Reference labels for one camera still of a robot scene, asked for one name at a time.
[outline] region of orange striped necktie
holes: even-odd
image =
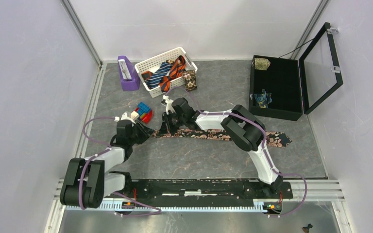
[[[167,92],[170,90],[171,80],[179,78],[182,72],[185,70],[185,58],[179,56],[173,63],[169,75],[165,75],[162,81],[159,83],[162,92]]]

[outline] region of gray marbled tabletop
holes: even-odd
[[[200,61],[198,89],[191,92],[200,108],[221,111],[236,104],[248,107],[250,60],[246,61]],[[174,90],[171,99],[186,97],[182,90]],[[151,98],[142,86],[138,91],[124,92],[119,82],[117,64],[108,64],[103,79],[95,117],[121,116],[135,110],[144,102],[153,110],[154,116],[147,124],[159,129],[162,96]],[[298,172],[306,177],[325,177],[324,167],[306,115],[297,122],[268,117],[258,118],[268,131],[285,132],[292,142],[287,148],[269,147],[271,157],[281,172]],[[98,120],[92,125],[90,136],[109,142],[116,133],[111,120]],[[105,148],[88,143],[85,156]],[[257,171],[247,152],[240,150],[231,141],[216,141],[194,138],[150,138],[142,145],[135,145],[131,157],[114,168],[130,172],[133,179],[164,178],[256,178]]]

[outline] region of black wire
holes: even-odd
[[[284,55],[282,55],[282,56],[280,56],[280,57],[278,57],[278,58],[281,58],[281,57],[283,57],[283,56],[285,56],[285,55],[288,55],[288,54],[290,54],[290,53],[296,51],[297,49],[301,48],[301,47],[304,46],[305,44],[308,44],[309,42],[311,42],[312,40],[313,40],[313,39],[308,40],[307,42],[303,43],[302,45],[300,45],[299,47],[297,47],[297,48],[294,49],[293,51],[291,51],[291,52],[289,52],[289,53],[286,53],[286,54],[284,54]]]

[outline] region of gray floor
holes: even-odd
[[[285,210],[298,203],[284,202]],[[164,212],[150,217],[121,218],[106,211],[66,211],[62,233],[302,233],[311,223],[311,233],[339,233],[330,202],[305,203],[296,213],[267,219],[261,213]]]
[[[200,108],[221,111],[231,109],[236,104],[247,107],[250,62],[195,62],[198,67],[198,90],[191,93]],[[181,90],[175,90],[170,95],[172,99],[183,96],[185,94]],[[95,117],[121,116],[124,111],[133,111],[142,101],[154,111],[154,117],[147,126],[159,129],[160,114],[165,110],[160,104],[161,100],[162,97],[151,98],[143,86],[138,91],[123,92],[117,64],[108,64]],[[325,177],[306,115],[297,122],[267,117],[259,119],[267,131],[285,132],[292,139],[287,148],[269,147],[271,157],[281,172],[298,172],[311,178]],[[114,134],[115,124],[110,120],[94,122],[90,133],[91,137],[108,142]],[[90,156],[103,149],[104,146],[90,142],[85,155]],[[135,179],[257,177],[248,154],[233,142],[192,138],[150,138],[144,144],[134,146],[131,157],[116,166],[115,170],[130,172]]]

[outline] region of box lid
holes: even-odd
[[[311,113],[343,84],[333,38],[336,32],[330,23],[324,23],[298,60],[305,114]]]

